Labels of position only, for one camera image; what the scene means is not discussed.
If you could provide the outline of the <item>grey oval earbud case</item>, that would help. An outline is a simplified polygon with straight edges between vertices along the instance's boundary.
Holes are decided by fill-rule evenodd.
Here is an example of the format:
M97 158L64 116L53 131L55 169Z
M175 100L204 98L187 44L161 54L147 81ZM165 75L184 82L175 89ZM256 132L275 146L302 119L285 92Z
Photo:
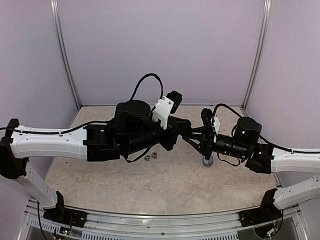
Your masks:
M209 158L206 158L205 156L202 158L202 164L205 166L205 167L210 167L213 165L213 156L211 155Z

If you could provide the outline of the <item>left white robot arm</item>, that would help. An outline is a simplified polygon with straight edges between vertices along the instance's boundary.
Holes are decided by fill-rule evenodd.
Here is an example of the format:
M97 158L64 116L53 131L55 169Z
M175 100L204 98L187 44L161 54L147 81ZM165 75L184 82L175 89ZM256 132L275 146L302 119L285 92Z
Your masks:
M31 157L64 157L88 162L128 158L161 145L171 151L178 136L191 132L191 122L174 117L178 105L164 97L154 107L141 100L116 105L110 120L94 120L74 128L23 126L10 120L0 141L0 174L20 182L41 206L63 223L70 218L63 196L36 173Z

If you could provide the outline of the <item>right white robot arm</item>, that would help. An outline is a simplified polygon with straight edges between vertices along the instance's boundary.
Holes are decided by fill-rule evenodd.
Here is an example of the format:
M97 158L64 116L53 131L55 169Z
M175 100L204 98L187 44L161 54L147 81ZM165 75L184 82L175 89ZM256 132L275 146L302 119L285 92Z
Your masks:
M256 218L266 222L277 208L283 210L298 203L317 198L320 195L320 152L312 149L292 149L258 142L262 125L250 117L237 120L232 136L218 133L220 123L205 118L203 126L193 128L183 140L193 146L209 160L212 153L230 156L245 163L245 167L259 174L280 172L306 172L314 176L288 187L267 191Z

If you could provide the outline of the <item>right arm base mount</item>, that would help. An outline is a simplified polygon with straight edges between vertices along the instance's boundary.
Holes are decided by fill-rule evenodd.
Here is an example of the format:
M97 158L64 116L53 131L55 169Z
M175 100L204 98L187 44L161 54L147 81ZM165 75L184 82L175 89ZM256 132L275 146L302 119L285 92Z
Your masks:
M242 227L258 225L283 217L283 211L275 206L276 191L276 188L266 191L258 207L242 210L238 213Z

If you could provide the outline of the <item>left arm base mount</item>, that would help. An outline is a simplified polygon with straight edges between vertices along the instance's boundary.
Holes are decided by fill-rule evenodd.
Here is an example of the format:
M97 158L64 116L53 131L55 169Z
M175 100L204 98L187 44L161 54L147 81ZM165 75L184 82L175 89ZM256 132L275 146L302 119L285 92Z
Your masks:
M56 191L57 201L53 208L44 208L43 217L47 220L69 225L70 227L83 228L85 226L88 213L82 210L67 208L64 205L64 197Z

